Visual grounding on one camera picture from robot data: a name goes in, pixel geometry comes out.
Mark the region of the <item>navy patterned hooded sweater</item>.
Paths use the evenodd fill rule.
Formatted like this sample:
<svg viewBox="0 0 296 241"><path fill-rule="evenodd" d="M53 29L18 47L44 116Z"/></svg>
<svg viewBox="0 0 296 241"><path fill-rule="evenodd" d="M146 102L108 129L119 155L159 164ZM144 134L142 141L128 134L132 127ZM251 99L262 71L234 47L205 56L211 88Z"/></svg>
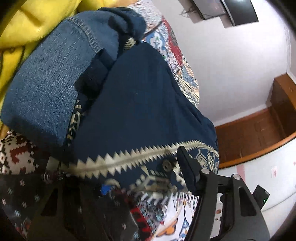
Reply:
<svg viewBox="0 0 296 241"><path fill-rule="evenodd" d="M69 40L65 59L82 65L67 79L82 106L75 117L68 173L71 185L113 185L132 191L192 190L199 168L218 171L215 128L177 81L163 56L143 42L145 19L129 8L101 8L69 17L55 29Z"/></svg>

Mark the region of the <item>colourful patchwork bed quilt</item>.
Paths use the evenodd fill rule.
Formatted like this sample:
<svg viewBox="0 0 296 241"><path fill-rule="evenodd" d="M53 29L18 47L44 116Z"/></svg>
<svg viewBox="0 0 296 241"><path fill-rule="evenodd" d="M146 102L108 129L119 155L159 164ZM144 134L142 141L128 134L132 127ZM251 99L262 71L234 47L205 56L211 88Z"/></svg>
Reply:
<svg viewBox="0 0 296 241"><path fill-rule="evenodd" d="M145 19L147 28L142 41L149 43L163 56L176 80L193 82L188 92L198 107L198 82L166 19L151 1L136 1L126 8ZM75 103L64 142L55 149L40 147L11 128L9 135L1 141L1 176L34 174L50 175L52 179L69 177L69 146L76 133L75 117L81 110L82 106ZM150 192L117 189L123 193L139 226L136 240L185 240L198 203L198 197L189 190Z"/></svg>

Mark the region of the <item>black floral mandala cloth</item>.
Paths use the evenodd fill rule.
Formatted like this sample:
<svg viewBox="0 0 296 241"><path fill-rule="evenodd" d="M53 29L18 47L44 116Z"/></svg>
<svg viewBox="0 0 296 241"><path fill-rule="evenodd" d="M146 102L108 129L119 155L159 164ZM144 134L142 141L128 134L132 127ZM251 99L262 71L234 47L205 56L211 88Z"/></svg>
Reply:
<svg viewBox="0 0 296 241"><path fill-rule="evenodd" d="M136 240L123 193L77 177L1 176L1 240Z"/></svg>

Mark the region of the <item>blue denim jeans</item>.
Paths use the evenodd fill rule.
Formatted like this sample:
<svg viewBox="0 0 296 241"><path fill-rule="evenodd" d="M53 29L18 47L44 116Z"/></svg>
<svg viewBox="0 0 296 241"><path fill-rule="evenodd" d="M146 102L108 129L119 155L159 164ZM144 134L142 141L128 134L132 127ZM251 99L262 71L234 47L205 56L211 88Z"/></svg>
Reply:
<svg viewBox="0 0 296 241"><path fill-rule="evenodd" d="M102 49L116 56L118 16L86 11L63 20L20 66L1 110L1 120L34 144L62 146L78 93L75 82Z"/></svg>

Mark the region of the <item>yellow cartoon pyjama garment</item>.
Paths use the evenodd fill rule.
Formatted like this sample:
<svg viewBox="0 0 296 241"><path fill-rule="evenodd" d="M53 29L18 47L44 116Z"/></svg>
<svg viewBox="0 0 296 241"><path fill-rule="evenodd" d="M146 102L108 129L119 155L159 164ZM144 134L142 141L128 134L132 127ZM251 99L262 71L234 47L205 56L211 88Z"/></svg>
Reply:
<svg viewBox="0 0 296 241"><path fill-rule="evenodd" d="M11 3L1 20L1 104L17 67L62 20L81 11L128 6L135 1L1 1Z"/></svg>

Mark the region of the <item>large wall television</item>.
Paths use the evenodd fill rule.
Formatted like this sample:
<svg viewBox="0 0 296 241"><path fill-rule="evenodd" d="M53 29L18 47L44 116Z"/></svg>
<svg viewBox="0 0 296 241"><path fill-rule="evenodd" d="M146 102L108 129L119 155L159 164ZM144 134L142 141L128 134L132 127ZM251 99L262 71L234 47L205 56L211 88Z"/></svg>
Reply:
<svg viewBox="0 0 296 241"><path fill-rule="evenodd" d="M258 17L250 0L222 0L233 26L258 22Z"/></svg>

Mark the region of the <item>small wall monitor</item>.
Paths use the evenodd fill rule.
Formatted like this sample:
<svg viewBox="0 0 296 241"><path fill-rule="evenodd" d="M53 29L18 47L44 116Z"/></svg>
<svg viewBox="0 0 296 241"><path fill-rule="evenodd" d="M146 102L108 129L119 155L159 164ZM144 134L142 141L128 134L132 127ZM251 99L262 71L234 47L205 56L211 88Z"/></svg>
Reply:
<svg viewBox="0 0 296 241"><path fill-rule="evenodd" d="M191 2L203 20L227 14L221 0L192 0Z"/></svg>

